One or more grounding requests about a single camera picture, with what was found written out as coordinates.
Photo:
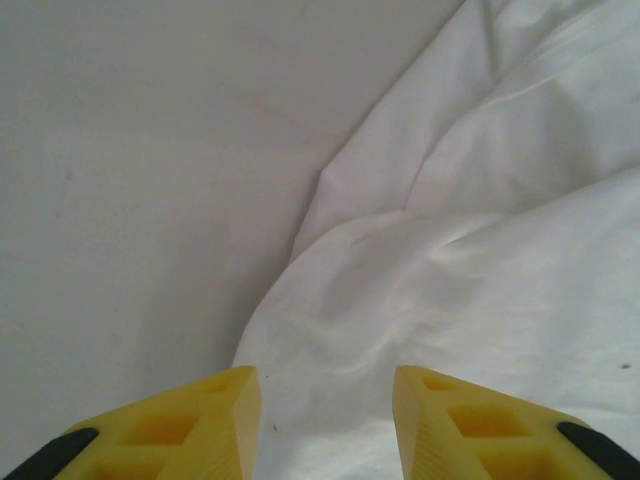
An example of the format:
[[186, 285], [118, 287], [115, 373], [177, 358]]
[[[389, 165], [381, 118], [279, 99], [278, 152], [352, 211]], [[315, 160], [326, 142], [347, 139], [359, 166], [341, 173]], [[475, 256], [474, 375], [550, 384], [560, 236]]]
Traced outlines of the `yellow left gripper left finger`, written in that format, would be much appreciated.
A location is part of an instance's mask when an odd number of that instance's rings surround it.
[[10, 479], [249, 479], [259, 443], [256, 368], [234, 367], [81, 421]]

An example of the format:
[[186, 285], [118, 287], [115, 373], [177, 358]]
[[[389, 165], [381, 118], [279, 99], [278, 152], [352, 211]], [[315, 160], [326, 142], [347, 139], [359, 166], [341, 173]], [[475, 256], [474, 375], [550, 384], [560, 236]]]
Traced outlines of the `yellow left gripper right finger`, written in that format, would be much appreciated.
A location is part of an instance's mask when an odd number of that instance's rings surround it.
[[394, 374], [406, 479], [636, 479], [639, 461], [582, 420], [419, 366]]

